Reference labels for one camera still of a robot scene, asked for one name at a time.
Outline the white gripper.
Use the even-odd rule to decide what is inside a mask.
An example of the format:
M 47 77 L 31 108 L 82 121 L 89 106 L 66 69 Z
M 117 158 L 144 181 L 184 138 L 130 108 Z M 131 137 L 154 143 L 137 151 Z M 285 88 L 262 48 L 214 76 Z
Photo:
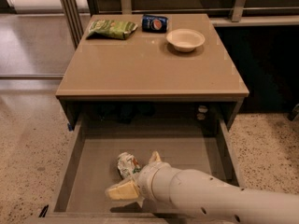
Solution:
M 162 162 L 158 151 L 153 151 L 149 164 L 137 178 L 137 185 L 133 179 L 124 179 L 107 188 L 105 194 L 111 200 L 120 201 L 137 199 L 140 192 L 145 199 L 170 205 L 170 182 L 174 175 L 175 169 L 169 163 Z

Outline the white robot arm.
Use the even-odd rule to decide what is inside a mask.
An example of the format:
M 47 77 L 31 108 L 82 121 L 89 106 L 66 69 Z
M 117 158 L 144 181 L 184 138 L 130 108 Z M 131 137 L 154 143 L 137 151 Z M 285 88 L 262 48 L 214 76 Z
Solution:
M 233 186 L 199 170 L 175 168 L 158 152 L 143 167 L 124 152 L 117 165 L 122 181 L 106 189 L 111 200 L 143 197 L 192 217 L 234 224 L 299 224 L 298 195 Z

